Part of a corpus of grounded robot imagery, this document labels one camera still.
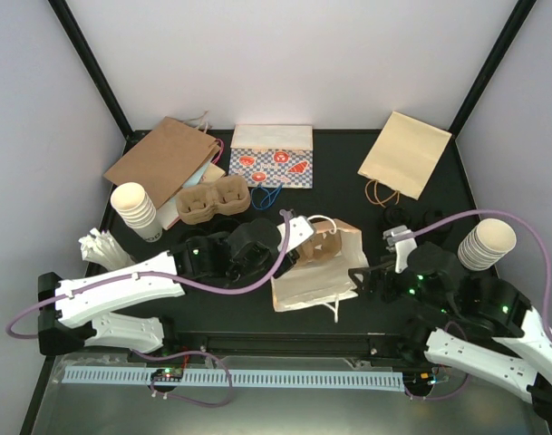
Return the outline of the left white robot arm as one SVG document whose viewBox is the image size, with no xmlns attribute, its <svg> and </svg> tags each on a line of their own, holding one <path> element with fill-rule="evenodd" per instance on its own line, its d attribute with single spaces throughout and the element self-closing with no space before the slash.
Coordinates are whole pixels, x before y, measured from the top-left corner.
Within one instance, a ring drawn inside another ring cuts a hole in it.
<svg viewBox="0 0 552 435">
<path fill-rule="evenodd" d="M 170 321 L 138 318 L 121 309 L 183 296 L 187 289 L 242 295 L 290 270 L 297 249 L 315 233 L 305 217 L 279 226 L 258 218 L 233 231 L 196 236 L 153 258 L 102 275 L 38 278 L 37 340 L 41 354 L 58 356 L 84 347 L 129 348 L 161 362 L 179 354 Z"/>
</svg>

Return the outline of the single pulp cup carrier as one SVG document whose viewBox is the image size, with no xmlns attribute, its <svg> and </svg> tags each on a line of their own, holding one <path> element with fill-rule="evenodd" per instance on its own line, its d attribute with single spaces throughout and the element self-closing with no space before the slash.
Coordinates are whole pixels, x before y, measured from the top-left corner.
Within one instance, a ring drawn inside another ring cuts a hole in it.
<svg viewBox="0 0 552 435">
<path fill-rule="evenodd" d="M 318 232 L 296 249 L 299 255 L 296 265 L 322 264 L 339 255 L 342 247 L 342 232 L 340 230 Z"/>
</svg>

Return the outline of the orange paper bag white handles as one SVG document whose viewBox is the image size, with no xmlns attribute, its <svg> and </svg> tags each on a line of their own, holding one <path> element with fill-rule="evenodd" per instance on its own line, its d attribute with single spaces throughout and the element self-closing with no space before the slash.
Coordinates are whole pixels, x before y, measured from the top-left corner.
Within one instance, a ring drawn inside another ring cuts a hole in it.
<svg viewBox="0 0 552 435">
<path fill-rule="evenodd" d="M 356 287 L 348 276 L 348 269 L 367 267 L 363 251 L 362 231 L 340 219 L 324 215 L 307 217 L 315 233 L 340 230 L 342 251 L 322 264 L 295 266 L 286 274 L 272 279 L 272 301 L 278 313 L 324 306 L 339 320 L 339 305 L 343 300 L 357 296 Z"/>
</svg>

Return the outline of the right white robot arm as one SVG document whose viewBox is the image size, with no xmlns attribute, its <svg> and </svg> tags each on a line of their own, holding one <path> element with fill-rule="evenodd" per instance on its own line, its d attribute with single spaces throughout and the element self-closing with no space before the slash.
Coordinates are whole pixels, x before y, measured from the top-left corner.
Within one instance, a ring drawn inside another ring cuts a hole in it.
<svg viewBox="0 0 552 435">
<path fill-rule="evenodd" d="M 432 243 L 348 275 L 385 303 L 407 297 L 420 307 L 395 344 L 404 363 L 450 366 L 495 384 L 552 425 L 552 343 L 541 315 L 514 285 L 470 275 Z"/>
</svg>

